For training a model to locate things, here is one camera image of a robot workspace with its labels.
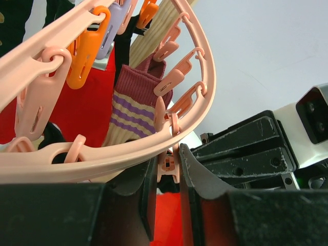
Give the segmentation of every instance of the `red fabric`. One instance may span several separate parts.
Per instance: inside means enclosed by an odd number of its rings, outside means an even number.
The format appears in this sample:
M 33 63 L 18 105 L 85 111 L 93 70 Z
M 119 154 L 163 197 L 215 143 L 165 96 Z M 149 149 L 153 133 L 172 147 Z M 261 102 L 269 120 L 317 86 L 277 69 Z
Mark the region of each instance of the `red fabric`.
M 110 55 L 105 71 L 92 68 L 85 85 L 72 90 L 64 84 L 49 119 L 59 126 L 64 138 L 72 142 L 78 134 L 87 138 L 85 145 L 101 147 L 112 114 L 115 78 L 115 52 Z M 16 99 L 0 113 L 0 144 L 15 137 Z
M 183 246 L 180 193 L 156 197 L 155 235 L 150 246 Z

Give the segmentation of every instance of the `purple clothespin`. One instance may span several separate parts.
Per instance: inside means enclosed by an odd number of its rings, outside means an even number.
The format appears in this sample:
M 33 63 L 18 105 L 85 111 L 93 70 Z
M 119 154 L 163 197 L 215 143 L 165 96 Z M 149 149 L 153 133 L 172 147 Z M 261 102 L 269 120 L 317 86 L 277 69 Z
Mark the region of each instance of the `purple clothespin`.
M 125 16 L 129 10 L 129 6 L 131 4 L 131 0 L 126 0 L 122 6 L 118 3 L 113 2 L 111 6 L 109 6 L 109 11 L 111 12 L 111 19 L 107 26 L 106 34 L 102 40 L 101 47 L 97 54 L 97 59 L 103 59 L 107 55 L 112 42 L 114 41 L 114 37 L 117 34 L 117 31 L 121 24 L 123 23 Z

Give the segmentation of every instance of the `striped sock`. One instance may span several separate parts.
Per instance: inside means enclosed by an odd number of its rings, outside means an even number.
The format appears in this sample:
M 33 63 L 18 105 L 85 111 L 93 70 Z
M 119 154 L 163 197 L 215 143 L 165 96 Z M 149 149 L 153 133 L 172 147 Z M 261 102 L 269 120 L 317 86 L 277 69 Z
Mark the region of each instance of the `striped sock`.
M 153 90 L 163 78 L 165 61 L 151 54 L 135 69 L 123 65 L 113 95 L 113 111 L 103 146 L 123 144 L 155 133 L 153 120 L 157 96 Z M 166 107 L 173 96 L 163 96 Z

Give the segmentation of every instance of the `purple stripe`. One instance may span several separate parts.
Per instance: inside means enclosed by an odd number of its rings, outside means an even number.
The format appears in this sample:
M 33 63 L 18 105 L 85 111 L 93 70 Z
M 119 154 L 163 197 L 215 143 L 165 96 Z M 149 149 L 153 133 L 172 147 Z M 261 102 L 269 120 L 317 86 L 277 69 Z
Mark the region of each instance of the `purple stripe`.
M 147 111 L 146 109 L 139 109 L 135 106 L 133 106 L 131 103 L 126 101 L 123 98 L 120 98 L 117 95 L 113 95 L 113 100 L 117 103 L 123 106 L 124 108 L 128 109 L 129 111 L 136 113 L 136 114 L 141 114 L 145 117 L 148 117 L 149 119 L 153 120 L 154 119 L 154 113 Z
M 132 126 L 127 126 L 121 122 L 118 122 L 117 119 L 111 119 L 111 124 L 116 125 L 117 127 L 120 127 L 124 130 L 128 130 L 130 132 L 133 132 L 135 134 L 137 134 L 139 137 L 143 138 L 143 137 L 148 137 L 147 134 L 145 134 L 143 131 L 137 129 L 136 127 L 132 127 Z
M 155 133 L 155 128 L 151 126 L 147 121 L 144 121 L 142 119 L 135 118 L 133 116 L 129 116 L 123 112 L 121 112 L 119 109 L 113 107 L 112 114 L 116 114 L 118 117 L 120 117 L 123 120 L 130 121 L 133 123 L 136 123 L 144 128 L 146 128 L 151 133 Z

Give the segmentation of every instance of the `dark green fabric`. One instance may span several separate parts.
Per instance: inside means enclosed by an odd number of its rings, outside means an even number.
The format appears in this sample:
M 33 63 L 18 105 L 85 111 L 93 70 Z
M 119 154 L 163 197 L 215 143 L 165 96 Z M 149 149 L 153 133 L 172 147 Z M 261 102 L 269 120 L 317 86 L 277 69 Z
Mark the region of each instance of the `dark green fabric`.
M 18 46 L 25 35 L 25 23 L 31 15 L 33 0 L 0 0 L 0 57 Z
M 74 6 L 68 0 L 47 0 L 47 16 L 44 27 L 70 11 Z

